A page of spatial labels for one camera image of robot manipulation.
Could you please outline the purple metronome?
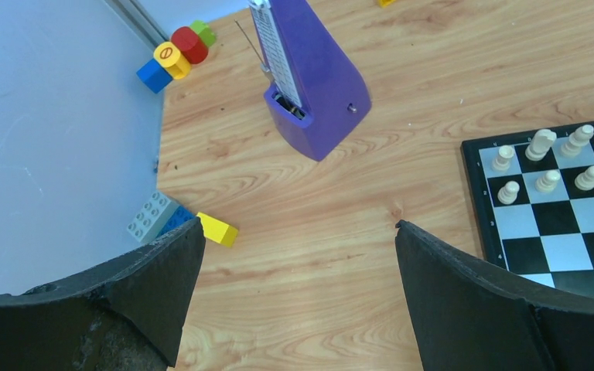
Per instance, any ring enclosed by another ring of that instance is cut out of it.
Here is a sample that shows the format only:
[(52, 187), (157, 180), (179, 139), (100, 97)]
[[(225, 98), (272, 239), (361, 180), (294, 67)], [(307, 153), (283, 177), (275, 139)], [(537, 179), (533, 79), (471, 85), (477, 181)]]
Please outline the purple metronome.
[(275, 126), (296, 151), (319, 162), (370, 112), (367, 85), (306, 0), (247, 6)]

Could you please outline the small yellow block left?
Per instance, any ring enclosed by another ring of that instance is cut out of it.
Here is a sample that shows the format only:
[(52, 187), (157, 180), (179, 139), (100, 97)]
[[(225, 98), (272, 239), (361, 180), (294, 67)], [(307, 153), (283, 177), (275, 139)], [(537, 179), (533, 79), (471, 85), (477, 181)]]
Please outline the small yellow block left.
[(202, 224), (203, 235), (215, 243), (232, 247), (237, 238), (238, 229), (217, 218), (198, 212), (196, 215)]

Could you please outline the grey blue brick left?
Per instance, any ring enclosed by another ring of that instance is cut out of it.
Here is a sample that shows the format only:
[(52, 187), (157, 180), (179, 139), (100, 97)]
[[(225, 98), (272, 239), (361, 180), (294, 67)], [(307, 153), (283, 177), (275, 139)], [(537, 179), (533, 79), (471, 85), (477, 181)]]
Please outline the grey blue brick left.
[(146, 244), (193, 218), (187, 208), (156, 190), (128, 224), (127, 231), (139, 243)]

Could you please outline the red cylinder block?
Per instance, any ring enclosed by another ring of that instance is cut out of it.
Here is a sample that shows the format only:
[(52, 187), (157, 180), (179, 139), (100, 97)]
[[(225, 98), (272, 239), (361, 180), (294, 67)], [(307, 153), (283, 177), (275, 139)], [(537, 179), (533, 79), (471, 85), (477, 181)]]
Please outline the red cylinder block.
[(178, 28), (170, 41), (179, 49), (191, 64), (202, 63), (208, 56), (209, 49), (200, 36), (190, 27)]

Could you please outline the black white chessboard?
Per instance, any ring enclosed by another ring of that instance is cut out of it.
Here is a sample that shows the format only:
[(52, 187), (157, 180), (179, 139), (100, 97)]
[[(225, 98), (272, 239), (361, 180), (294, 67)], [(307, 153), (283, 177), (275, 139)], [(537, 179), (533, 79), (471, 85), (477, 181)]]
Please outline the black white chessboard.
[(483, 255), (506, 271), (594, 298), (594, 121), (555, 128), (543, 159), (533, 131), (461, 145)]

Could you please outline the green block left corner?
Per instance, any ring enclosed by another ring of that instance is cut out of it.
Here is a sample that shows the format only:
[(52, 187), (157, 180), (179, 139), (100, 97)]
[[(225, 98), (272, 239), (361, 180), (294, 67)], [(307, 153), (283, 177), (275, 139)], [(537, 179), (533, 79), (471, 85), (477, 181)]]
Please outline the green block left corner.
[(210, 26), (201, 20), (193, 21), (189, 27), (200, 37), (202, 42), (210, 48), (217, 41), (217, 34)]

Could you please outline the yellow triangle toy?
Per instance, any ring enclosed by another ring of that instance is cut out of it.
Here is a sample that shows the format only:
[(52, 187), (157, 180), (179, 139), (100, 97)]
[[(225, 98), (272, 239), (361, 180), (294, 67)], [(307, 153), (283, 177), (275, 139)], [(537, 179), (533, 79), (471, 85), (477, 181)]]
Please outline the yellow triangle toy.
[(389, 5), (391, 5), (392, 3), (394, 3), (395, 0), (377, 0), (376, 3), (381, 7), (381, 8), (385, 8)]

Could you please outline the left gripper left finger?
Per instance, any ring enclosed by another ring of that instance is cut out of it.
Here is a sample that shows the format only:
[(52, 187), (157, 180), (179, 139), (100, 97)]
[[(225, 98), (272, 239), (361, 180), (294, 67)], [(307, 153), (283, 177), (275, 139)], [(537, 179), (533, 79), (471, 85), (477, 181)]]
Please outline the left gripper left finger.
[(195, 218), (78, 274), (0, 294), (0, 370), (174, 366), (205, 242)]

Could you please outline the yellow cylinder block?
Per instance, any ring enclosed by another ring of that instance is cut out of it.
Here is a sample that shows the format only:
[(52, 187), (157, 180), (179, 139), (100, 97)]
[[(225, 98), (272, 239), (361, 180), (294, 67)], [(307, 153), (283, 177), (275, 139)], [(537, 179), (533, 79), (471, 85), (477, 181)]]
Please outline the yellow cylinder block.
[(154, 59), (174, 79), (181, 80), (189, 75), (191, 64), (180, 49), (170, 41), (159, 44), (153, 53)]

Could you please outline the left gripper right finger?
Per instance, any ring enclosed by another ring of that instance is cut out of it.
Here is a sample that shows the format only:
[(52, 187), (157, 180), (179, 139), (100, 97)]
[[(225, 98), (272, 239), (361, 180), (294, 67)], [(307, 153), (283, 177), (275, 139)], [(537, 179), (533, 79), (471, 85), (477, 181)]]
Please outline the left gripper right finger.
[(594, 299), (529, 281), (413, 223), (395, 248), (426, 370), (594, 370)]

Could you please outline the blue block left corner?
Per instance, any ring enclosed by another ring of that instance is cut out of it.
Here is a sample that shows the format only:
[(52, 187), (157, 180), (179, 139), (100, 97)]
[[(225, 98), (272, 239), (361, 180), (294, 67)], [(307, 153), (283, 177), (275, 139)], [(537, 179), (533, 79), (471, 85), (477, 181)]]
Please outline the blue block left corner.
[(153, 58), (140, 67), (136, 75), (155, 94), (161, 92), (173, 81), (172, 76)]

